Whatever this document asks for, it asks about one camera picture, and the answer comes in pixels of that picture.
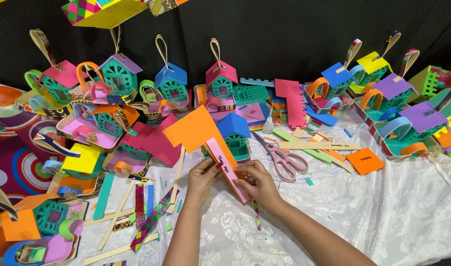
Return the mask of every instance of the scissor blade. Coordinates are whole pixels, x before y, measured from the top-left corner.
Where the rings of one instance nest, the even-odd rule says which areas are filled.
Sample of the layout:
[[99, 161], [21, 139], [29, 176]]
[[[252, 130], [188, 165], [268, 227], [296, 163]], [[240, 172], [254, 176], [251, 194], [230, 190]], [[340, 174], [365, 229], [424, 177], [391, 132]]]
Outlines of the scissor blade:
[[266, 148], [267, 147], [267, 142], [264, 140], [264, 138], [262, 138], [260, 135], [258, 135], [257, 133], [255, 133], [253, 131], [251, 131], [251, 132], [252, 132], [252, 135], [258, 140], [258, 142], [260, 142], [260, 144], [264, 148]]

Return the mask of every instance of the hand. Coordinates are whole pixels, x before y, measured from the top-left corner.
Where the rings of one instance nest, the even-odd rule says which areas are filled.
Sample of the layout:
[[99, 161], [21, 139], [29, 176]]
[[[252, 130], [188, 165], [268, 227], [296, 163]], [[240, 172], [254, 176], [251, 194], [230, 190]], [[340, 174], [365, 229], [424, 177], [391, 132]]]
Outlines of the hand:
[[214, 164], [212, 157], [199, 162], [190, 170], [188, 190], [185, 202], [194, 202], [203, 205], [211, 194], [211, 183], [221, 174], [222, 163]]
[[271, 174], [258, 160], [248, 161], [234, 171], [250, 175], [248, 181], [234, 179], [234, 183], [243, 188], [259, 205], [273, 213], [280, 208], [283, 199], [278, 193]]

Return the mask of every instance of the woman's left hand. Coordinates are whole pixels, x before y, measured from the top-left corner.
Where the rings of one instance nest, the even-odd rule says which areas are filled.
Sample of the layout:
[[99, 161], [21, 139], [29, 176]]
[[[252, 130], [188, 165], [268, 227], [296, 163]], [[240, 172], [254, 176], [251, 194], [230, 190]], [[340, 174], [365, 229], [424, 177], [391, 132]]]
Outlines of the woman's left hand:
[[213, 163], [214, 160], [209, 157], [190, 170], [185, 202], [196, 202], [203, 205], [208, 201], [211, 194], [211, 183], [221, 174], [222, 163]]

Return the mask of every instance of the table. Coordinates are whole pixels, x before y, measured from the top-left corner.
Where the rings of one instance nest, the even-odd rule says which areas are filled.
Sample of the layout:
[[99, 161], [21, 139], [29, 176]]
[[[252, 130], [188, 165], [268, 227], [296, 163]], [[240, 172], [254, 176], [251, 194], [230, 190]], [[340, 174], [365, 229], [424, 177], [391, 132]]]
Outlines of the table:
[[[359, 176], [296, 151], [308, 161], [309, 172], [299, 174], [295, 183], [282, 182], [281, 196], [380, 266], [427, 265], [451, 257], [451, 186], [433, 163], [422, 158], [389, 162], [369, 133], [368, 126], [354, 110], [340, 111], [337, 116], [339, 122], [335, 127], [323, 126], [321, 132], [335, 136], [336, 142], [358, 142], [362, 148], [371, 148], [386, 167]], [[289, 131], [285, 126], [280, 128]], [[354, 133], [353, 138], [349, 138], [343, 128]], [[252, 159], [264, 164], [278, 186], [279, 178], [270, 156], [254, 138], [249, 142]], [[200, 159], [199, 150], [185, 155], [178, 199], [184, 199], [188, 171]], [[147, 175], [157, 181], [147, 184], [155, 185], [155, 202], [172, 187], [176, 168], [177, 165], [168, 168], [160, 161], [152, 160]], [[311, 178], [314, 185], [308, 185], [305, 178]], [[115, 178], [106, 212], [115, 211], [128, 182], [124, 178]], [[134, 191], [130, 193], [124, 209], [134, 207], [134, 195]], [[211, 197], [202, 210], [201, 266], [314, 265], [305, 248], [280, 221], [260, 210], [259, 206], [262, 230], [258, 231], [252, 203], [242, 206], [233, 195], [224, 178], [212, 185]], [[97, 198], [88, 201], [93, 204]], [[92, 219], [92, 215], [93, 211], [88, 208], [87, 219]], [[160, 233], [161, 240], [143, 245], [136, 255], [127, 251], [91, 265], [101, 266], [120, 260], [127, 260], [129, 266], [161, 265], [174, 232], [167, 232], [165, 225], [171, 222], [174, 228], [177, 218], [176, 211], [173, 215], [164, 215], [153, 230]], [[129, 244], [137, 232], [133, 226], [112, 233], [103, 251], [97, 251], [109, 223], [104, 221], [84, 227], [79, 253], [70, 266], [82, 265], [86, 257]], [[271, 254], [276, 251], [282, 251], [283, 255]]]

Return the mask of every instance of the scissors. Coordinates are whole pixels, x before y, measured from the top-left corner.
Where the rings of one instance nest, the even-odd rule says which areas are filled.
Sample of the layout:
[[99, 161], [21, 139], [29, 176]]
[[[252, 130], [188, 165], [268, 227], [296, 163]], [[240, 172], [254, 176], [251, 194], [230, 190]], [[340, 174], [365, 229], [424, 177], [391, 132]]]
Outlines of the scissors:
[[[270, 154], [271, 158], [273, 159], [273, 163], [275, 164], [275, 169], [277, 171], [277, 174], [283, 178], [283, 180], [288, 182], [293, 182], [296, 180], [296, 170], [298, 171], [308, 171], [308, 162], [298, 154], [284, 151], [275, 145], [266, 142], [261, 136], [259, 136], [257, 133], [252, 131], [253, 136], [260, 142], [260, 144], [267, 150], [267, 152]], [[291, 158], [294, 158], [298, 161], [301, 161], [304, 163], [305, 167], [300, 166], [295, 162], [295, 160], [292, 160]], [[279, 170], [278, 165], [281, 164], [283, 168], [290, 173], [293, 177], [288, 178], [287, 176], [284, 176]]]

